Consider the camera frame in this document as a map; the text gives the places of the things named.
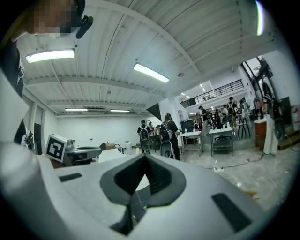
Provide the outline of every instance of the white container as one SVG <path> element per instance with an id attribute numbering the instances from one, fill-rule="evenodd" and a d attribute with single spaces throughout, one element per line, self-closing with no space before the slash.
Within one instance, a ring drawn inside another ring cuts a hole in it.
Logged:
<path id="1" fill-rule="evenodd" d="M 125 146 L 126 146 L 126 150 L 131 150 L 131 149 L 132 149 L 132 144 L 131 144 L 131 142 L 126 142 L 126 143 L 125 143 Z"/>

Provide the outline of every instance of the fluorescent light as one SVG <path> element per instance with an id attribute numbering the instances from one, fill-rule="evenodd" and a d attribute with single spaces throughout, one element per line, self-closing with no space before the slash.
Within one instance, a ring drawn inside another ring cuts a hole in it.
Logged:
<path id="1" fill-rule="evenodd" d="M 28 63 L 50 59 L 74 58 L 74 49 L 36 52 L 26 56 Z"/>
<path id="2" fill-rule="evenodd" d="M 170 81 L 170 79 L 166 78 L 165 76 L 162 76 L 161 74 L 159 74 L 157 72 L 154 72 L 153 70 L 151 70 L 147 67 L 144 67 L 144 66 L 142 66 L 138 63 L 134 66 L 133 69 L 136 70 L 136 71 L 139 71 L 141 73 L 145 73 L 145 74 L 147 74 L 151 77 L 154 77 L 154 78 L 156 78 L 156 79 L 158 79 L 158 80 L 160 80 L 164 83 L 167 83 L 168 81 Z"/>
<path id="3" fill-rule="evenodd" d="M 111 110 L 111 112 L 117 112 L 117 113 L 128 113 L 129 110 Z"/>
<path id="4" fill-rule="evenodd" d="M 263 17 L 263 6 L 260 2 L 256 1 L 257 6 L 257 35 L 263 34 L 264 29 L 264 17 Z"/>
<path id="5" fill-rule="evenodd" d="M 68 112 L 86 112 L 86 108 L 65 108 Z"/>

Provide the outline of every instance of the ceiling beam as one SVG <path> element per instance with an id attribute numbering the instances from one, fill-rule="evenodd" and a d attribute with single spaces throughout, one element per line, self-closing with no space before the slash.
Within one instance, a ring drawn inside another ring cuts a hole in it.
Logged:
<path id="1" fill-rule="evenodd" d="M 136 20 L 139 20 L 146 24 L 148 27 L 154 29 L 156 32 L 158 32 L 160 35 L 164 36 L 167 41 L 169 41 L 182 55 L 183 57 L 188 61 L 189 65 L 194 69 L 197 75 L 200 75 L 200 71 L 191 59 L 191 57 L 188 55 L 188 53 L 184 50 L 184 48 L 161 26 L 153 22 L 151 19 L 145 17 L 144 15 L 131 10 L 127 7 L 121 6 L 116 3 L 103 1 L 103 0 L 86 0 L 86 4 L 89 6 L 94 7 L 101 7 L 101 8 L 107 8 L 128 16 L 133 17 Z"/>
<path id="2" fill-rule="evenodd" d="M 105 80 L 101 78 L 92 78 L 92 77 L 60 77 L 61 83 L 94 83 L 100 85 L 114 86 L 120 87 L 123 89 L 131 89 L 136 91 L 141 91 L 145 93 L 150 93 L 154 95 L 158 95 L 160 97 L 164 97 L 162 92 L 153 91 L 152 89 L 124 83 L 118 81 Z M 38 84 L 47 84 L 47 83 L 57 83 L 57 79 L 55 77 L 46 77 L 46 78 L 36 78 L 30 79 L 27 83 L 27 87 L 38 85 Z"/>
<path id="3" fill-rule="evenodd" d="M 83 107 L 83 106 L 93 106 L 93 107 L 130 107 L 132 108 L 132 104 L 127 103 L 106 103 L 106 102 L 89 102 L 89 101 L 81 101 L 81 102 L 73 102 L 74 107 Z M 58 102 L 48 102 L 47 104 L 50 107 L 70 107 L 69 101 L 58 101 Z M 135 108 L 144 108 L 145 105 L 135 105 Z"/>

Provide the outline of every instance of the floor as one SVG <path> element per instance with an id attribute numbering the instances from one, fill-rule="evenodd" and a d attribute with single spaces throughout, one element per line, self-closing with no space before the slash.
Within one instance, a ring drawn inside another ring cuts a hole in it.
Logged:
<path id="1" fill-rule="evenodd" d="M 300 144 L 293 146 L 299 150 Z M 125 150 L 127 155 L 135 154 L 136 149 Z M 291 186 L 295 170 L 299 166 L 299 152 L 288 148 L 278 151 L 277 155 L 264 155 L 256 148 L 235 150 L 231 153 L 215 154 L 204 151 L 199 157 L 197 151 L 188 151 L 180 155 L 180 160 L 187 164 L 209 168 L 214 171 L 217 167 L 223 167 L 223 172 L 217 172 L 225 180 L 230 181 L 243 191 L 256 191 L 253 196 L 256 202 L 265 211 L 280 205 L 286 197 Z M 139 221 L 143 216 L 143 207 L 147 206 L 147 198 L 150 196 L 149 188 L 137 191 L 132 198 L 132 213 L 136 214 Z"/>

